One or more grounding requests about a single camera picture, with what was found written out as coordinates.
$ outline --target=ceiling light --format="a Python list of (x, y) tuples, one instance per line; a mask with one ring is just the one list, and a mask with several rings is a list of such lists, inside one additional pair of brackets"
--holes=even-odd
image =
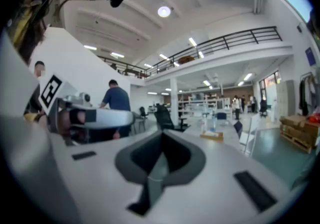
[(169, 60), (169, 58), (166, 57), (166, 56), (164, 56), (163, 54), (160, 54), (159, 56), (160, 56), (161, 58), (164, 58), (165, 60)]
[(165, 17), (168, 17), (170, 14), (171, 14), (171, 10), (167, 6), (162, 6), (158, 9), (158, 15), (160, 17), (165, 18)]
[(252, 73), (247, 74), (247, 75), (245, 76), (245, 78), (244, 78), (244, 81), (247, 81), (247, 80), (249, 79), (249, 77), (251, 77), (251, 76), (252, 76)]
[(119, 53), (115, 53), (115, 52), (112, 52), (111, 55), (113, 56), (117, 56), (117, 57), (120, 57), (120, 58), (124, 58), (125, 56), (119, 54)]
[(211, 84), (210, 84), (207, 80), (203, 81), (203, 83), (204, 83), (206, 86), (211, 86)]
[(194, 40), (192, 37), (189, 38), (189, 41), (191, 42), (191, 44), (192, 44), (193, 46), (197, 46), (195, 40)]
[(89, 46), (89, 45), (84, 45), (85, 48), (90, 49), (90, 50), (97, 50), (97, 47)]

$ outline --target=round ceiling light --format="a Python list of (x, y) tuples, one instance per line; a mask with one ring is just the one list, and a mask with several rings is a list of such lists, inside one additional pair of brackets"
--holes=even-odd
[(158, 15), (160, 17), (164, 17), (165, 18), (165, 17), (168, 17), (170, 14), (171, 14), (171, 10), (167, 6), (162, 6), (158, 10)]

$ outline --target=column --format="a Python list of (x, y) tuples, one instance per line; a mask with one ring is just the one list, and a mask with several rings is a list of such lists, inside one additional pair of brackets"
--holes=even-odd
[(178, 115), (178, 86), (177, 79), (170, 79), (171, 88), (171, 120), (175, 126), (179, 125), (179, 115)]

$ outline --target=dark hair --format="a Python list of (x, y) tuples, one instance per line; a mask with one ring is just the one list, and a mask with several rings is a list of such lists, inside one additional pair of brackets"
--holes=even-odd
[(117, 83), (116, 80), (113, 80), (113, 79), (112, 79), (112, 80), (110, 80), (110, 82), (109, 82), (109, 86), (110, 86), (110, 85), (116, 85), (116, 86), (117, 86), (118, 83)]
[(38, 60), (38, 61), (34, 64), (34, 67), (36, 67), (37, 65), (43, 65), (43, 66), (45, 66), (45, 64), (44, 64), (42, 61), (40, 61), (40, 60)]

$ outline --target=black office chair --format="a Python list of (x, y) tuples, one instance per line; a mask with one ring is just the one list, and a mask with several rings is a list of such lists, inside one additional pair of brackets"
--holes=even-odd
[(175, 130), (179, 132), (184, 132), (188, 127), (181, 127), (180, 126), (174, 126), (174, 123), (171, 120), (170, 113), (168, 110), (166, 111), (157, 111), (154, 113), (154, 116), (156, 118), (156, 122), (159, 124), (161, 130), (163, 129), (170, 129)]
[(262, 99), (260, 101), (260, 117), (266, 117), (268, 115), (267, 108), (267, 101)]
[(216, 113), (216, 119), (227, 120), (227, 114), (226, 113)]
[(242, 128), (243, 128), (242, 123), (238, 121), (233, 125), (233, 127), (235, 128), (236, 133), (238, 134), (238, 137), (239, 137), (239, 140), (240, 140), (241, 133), (242, 133)]
[(145, 108), (142, 106), (139, 108), (139, 110), (140, 110), (141, 117), (147, 118), (149, 114), (146, 114)]

